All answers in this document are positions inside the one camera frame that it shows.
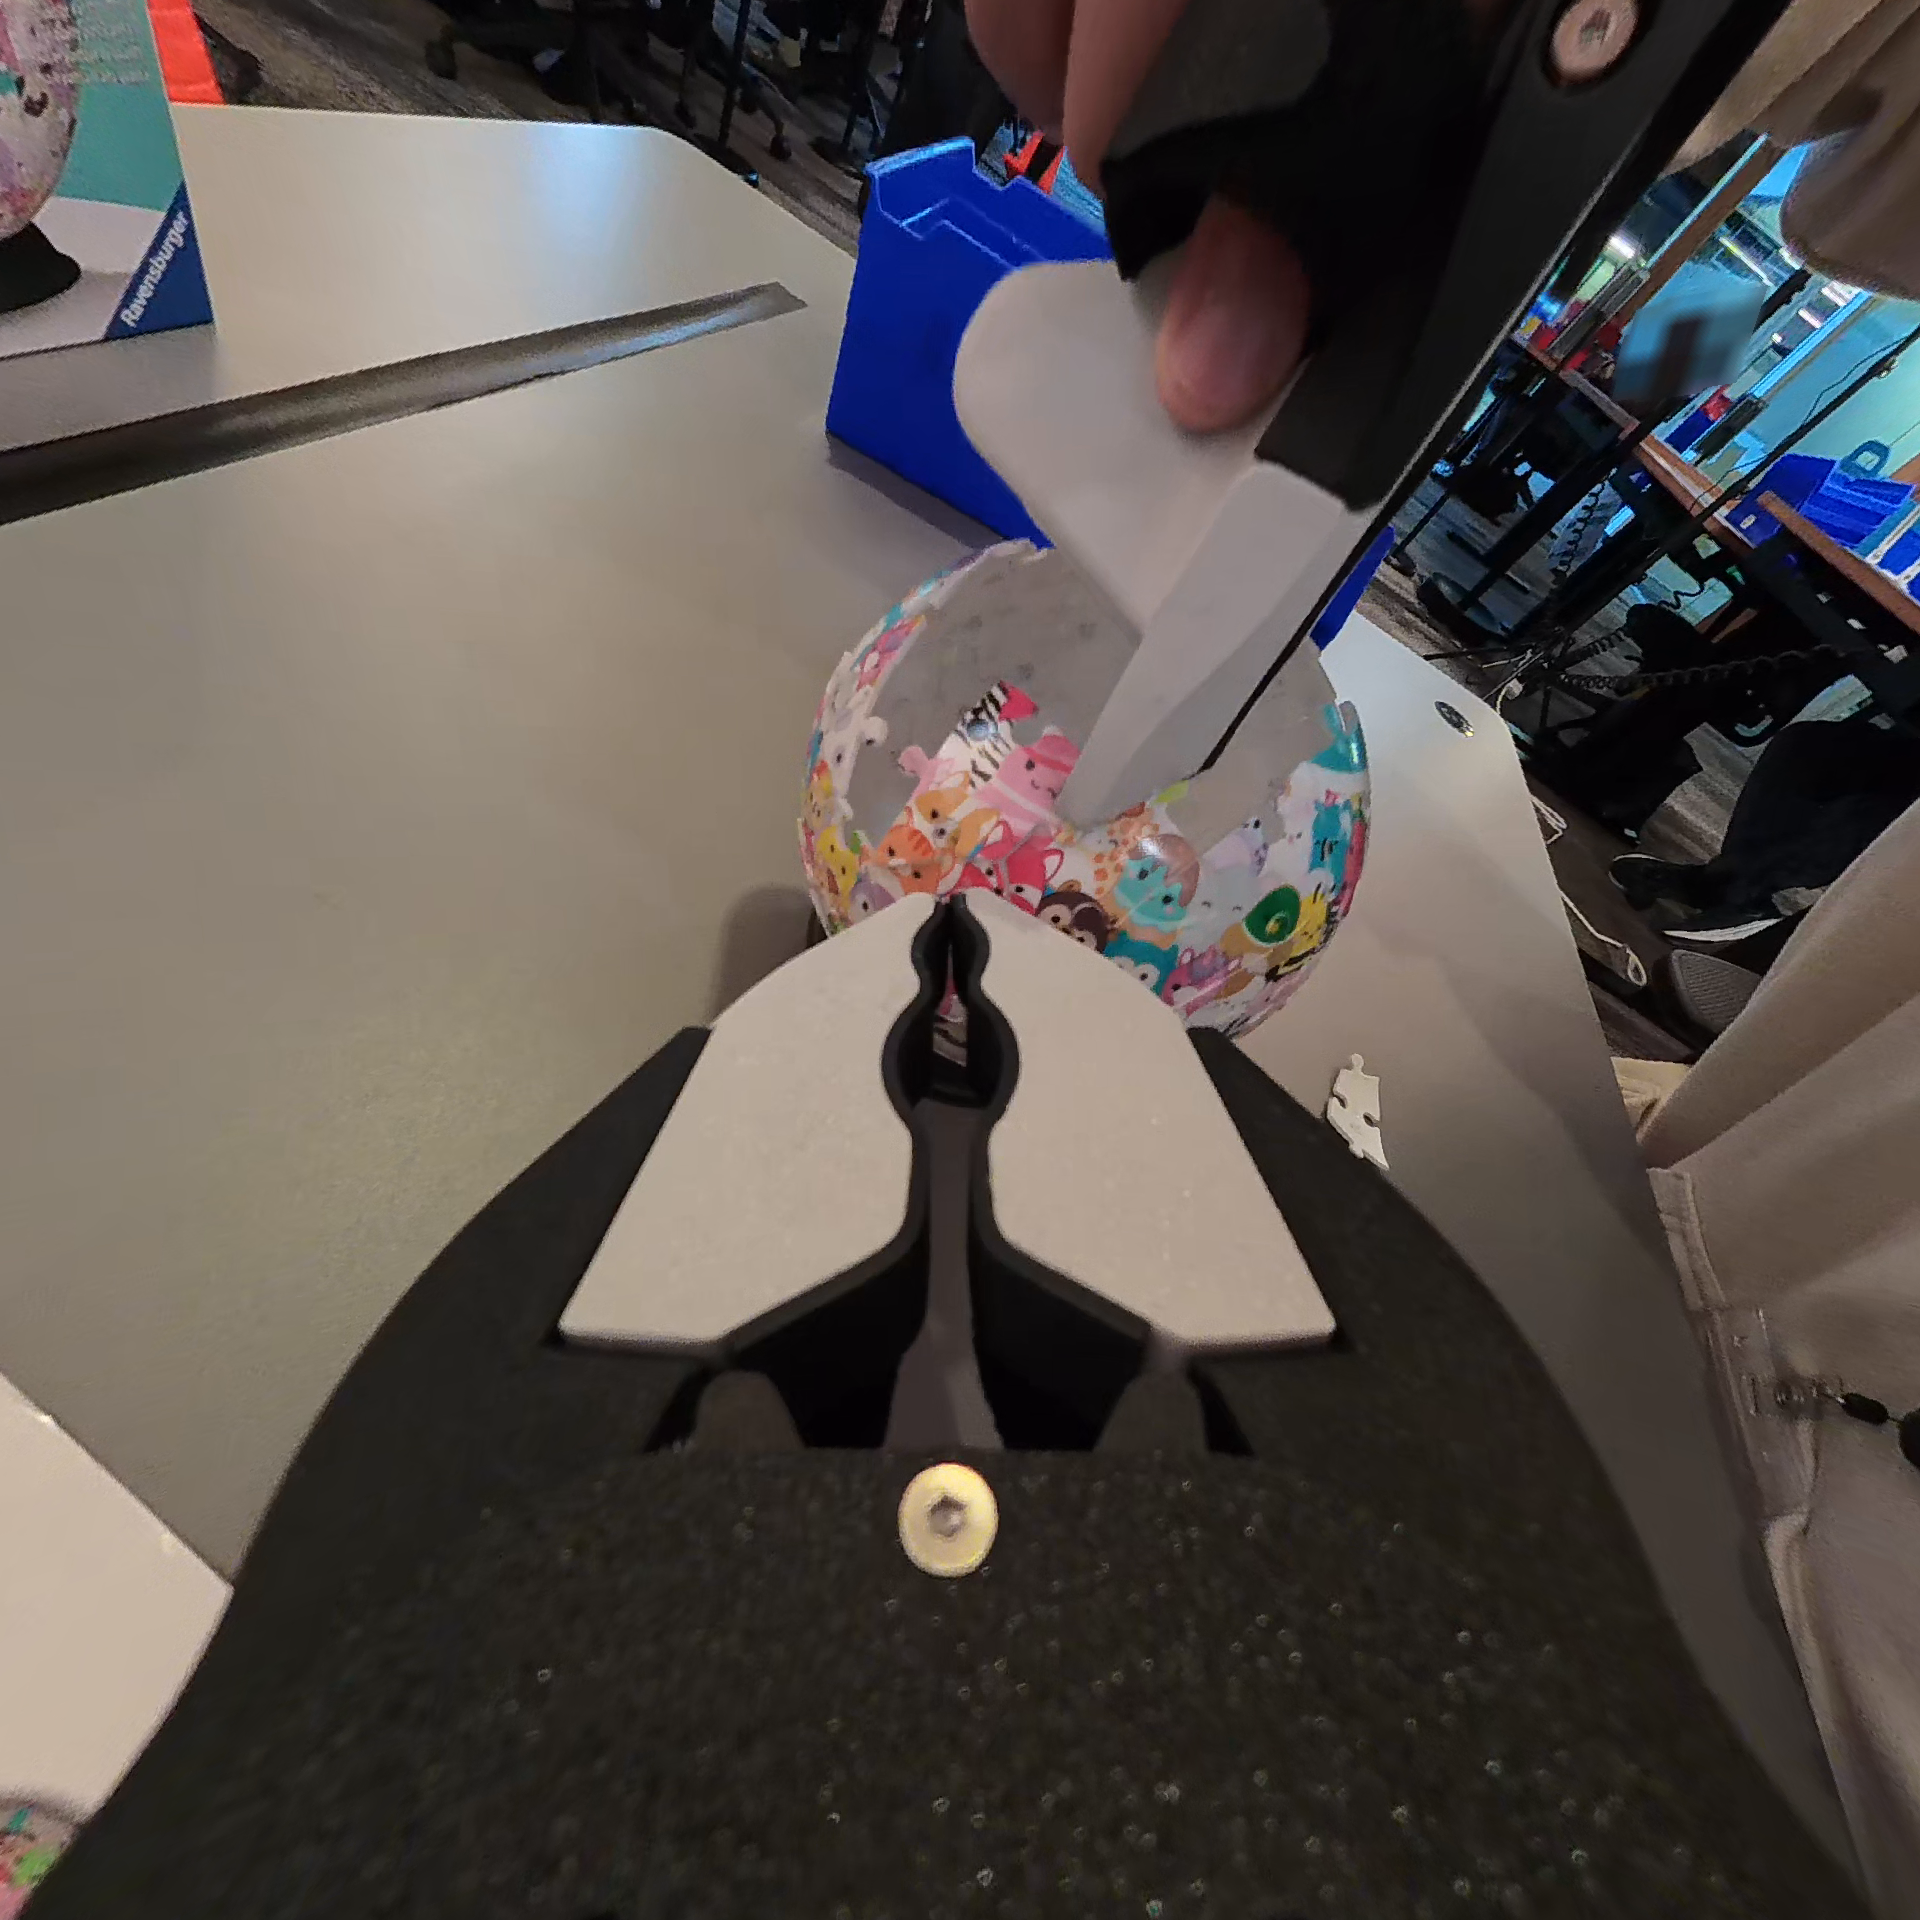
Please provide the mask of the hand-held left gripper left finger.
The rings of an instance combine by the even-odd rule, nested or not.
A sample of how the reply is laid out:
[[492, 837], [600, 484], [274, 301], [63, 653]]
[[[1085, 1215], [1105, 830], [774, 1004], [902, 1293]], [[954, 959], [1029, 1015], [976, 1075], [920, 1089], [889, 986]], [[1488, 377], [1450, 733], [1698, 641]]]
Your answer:
[[928, 1313], [917, 1108], [948, 937], [897, 902], [701, 1034], [562, 1342], [765, 1377], [806, 1444], [881, 1442]]

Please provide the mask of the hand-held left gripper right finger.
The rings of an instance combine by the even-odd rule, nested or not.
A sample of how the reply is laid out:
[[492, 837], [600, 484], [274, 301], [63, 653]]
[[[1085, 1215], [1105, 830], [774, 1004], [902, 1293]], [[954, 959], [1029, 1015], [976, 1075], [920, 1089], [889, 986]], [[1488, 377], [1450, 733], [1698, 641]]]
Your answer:
[[1005, 1446], [1088, 1446], [1141, 1377], [1319, 1353], [1337, 1321], [1183, 1021], [990, 893], [953, 907], [981, 1119], [976, 1369]]

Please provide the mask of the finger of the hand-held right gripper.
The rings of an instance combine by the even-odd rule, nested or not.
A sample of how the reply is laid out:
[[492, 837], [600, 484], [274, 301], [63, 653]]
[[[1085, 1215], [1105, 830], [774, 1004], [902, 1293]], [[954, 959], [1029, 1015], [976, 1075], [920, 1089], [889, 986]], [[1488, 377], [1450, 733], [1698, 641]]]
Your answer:
[[1271, 418], [1198, 437], [1156, 381], [1178, 265], [1136, 282], [1092, 262], [1010, 271], [953, 365], [976, 450], [1136, 637], [1062, 790], [1077, 826], [1214, 758], [1268, 675], [1288, 675], [1385, 492], [1359, 469], [1400, 370], [1389, 307], [1332, 330]]

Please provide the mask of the white puzzle piece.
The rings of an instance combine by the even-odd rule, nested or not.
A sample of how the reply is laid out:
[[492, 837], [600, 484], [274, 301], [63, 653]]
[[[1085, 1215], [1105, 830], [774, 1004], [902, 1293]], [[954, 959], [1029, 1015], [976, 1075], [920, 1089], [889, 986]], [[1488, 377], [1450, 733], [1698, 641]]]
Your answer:
[[1354, 1051], [1335, 1070], [1326, 1103], [1328, 1126], [1359, 1158], [1386, 1170], [1380, 1125], [1380, 1078]]

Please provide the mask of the colourful puzzle ball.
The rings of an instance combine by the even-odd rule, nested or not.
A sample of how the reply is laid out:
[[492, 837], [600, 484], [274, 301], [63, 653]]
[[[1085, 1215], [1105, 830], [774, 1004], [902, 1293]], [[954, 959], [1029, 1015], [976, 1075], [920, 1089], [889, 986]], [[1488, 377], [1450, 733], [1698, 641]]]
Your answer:
[[1304, 644], [1199, 774], [1089, 823], [1066, 777], [1138, 636], [1056, 548], [1005, 542], [894, 604], [806, 740], [800, 858], [824, 935], [984, 891], [1112, 963], [1183, 1025], [1276, 1015], [1352, 907], [1370, 774]]

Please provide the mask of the person's right forearm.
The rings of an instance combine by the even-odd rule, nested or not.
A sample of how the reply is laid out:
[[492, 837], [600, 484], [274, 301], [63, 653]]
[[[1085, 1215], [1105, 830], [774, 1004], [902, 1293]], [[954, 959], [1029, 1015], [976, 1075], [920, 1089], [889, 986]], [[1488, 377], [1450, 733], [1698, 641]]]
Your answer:
[[1749, 137], [1809, 151], [1782, 202], [1790, 251], [1918, 300], [1916, 3], [1790, 3], [1666, 171]]

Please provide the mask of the white puzzle instruction sheet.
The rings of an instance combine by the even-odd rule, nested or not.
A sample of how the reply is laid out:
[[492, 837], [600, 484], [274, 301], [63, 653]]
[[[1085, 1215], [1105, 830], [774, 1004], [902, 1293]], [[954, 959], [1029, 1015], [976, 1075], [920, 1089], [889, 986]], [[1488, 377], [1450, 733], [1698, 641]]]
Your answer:
[[2, 1381], [2, 1915], [175, 1706], [231, 1583]]

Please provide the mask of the puzzle ball cardboard box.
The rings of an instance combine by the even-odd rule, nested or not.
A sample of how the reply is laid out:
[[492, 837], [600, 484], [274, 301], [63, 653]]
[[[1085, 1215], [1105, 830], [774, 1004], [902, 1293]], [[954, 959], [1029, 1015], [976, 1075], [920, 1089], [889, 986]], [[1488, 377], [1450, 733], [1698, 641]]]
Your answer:
[[2, 5], [2, 358], [213, 322], [146, 5]]

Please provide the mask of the person's right hand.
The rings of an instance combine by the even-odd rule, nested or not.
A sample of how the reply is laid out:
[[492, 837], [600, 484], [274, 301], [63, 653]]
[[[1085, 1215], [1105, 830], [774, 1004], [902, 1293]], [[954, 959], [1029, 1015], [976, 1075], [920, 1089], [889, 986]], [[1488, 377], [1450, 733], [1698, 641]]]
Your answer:
[[[1105, 155], [1186, 3], [966, 3], [966, 30], [1020, 114], [1105, 193]], [[1308, 342], [1311, 291], [1296, 246], [1257, 213], [1212, 198], [1173, 262], [1156, 388], [1167, 418], [1214, 434], [1268, 415]]]

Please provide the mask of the blue plastic bin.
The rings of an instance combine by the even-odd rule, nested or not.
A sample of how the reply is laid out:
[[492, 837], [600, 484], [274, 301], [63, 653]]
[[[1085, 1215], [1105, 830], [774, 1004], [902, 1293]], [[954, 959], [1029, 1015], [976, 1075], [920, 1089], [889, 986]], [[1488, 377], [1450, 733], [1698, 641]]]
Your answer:
[[953, 406], [962, 340], [990, 292], [1037, 267], [1088, 267], [1108, 301], [1130, 287], [1089, 194], [1032, 135], [994, 171], [954, 135], [864, 171], [856, 265], [824, 412], [828, 434], [977, 522], [996, 545], [1047, 551], [1020, 495]]

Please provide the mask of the black badge reel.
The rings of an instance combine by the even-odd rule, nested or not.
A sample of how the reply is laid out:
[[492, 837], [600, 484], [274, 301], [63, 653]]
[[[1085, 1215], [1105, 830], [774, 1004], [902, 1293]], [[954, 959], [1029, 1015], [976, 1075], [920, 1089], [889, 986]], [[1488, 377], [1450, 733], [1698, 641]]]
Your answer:
[[1836, 1379], [1778, 1377], [1765, 1388], [1765, 1405], [1794, 1425], [1841, 1419], [1887, 1433], [1901, 1461], [1918, 1471], [1918, 1407], [1895, 1410]]

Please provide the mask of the orange grey traffic cone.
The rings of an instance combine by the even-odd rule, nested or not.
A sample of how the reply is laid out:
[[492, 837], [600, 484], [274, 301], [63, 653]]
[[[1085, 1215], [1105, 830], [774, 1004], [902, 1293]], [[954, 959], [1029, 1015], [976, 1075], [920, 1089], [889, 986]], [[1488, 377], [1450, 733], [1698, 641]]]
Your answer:
[[165, 93], [172, 105], [225, 105], [217, 67], [189, 3], [146, 3]]

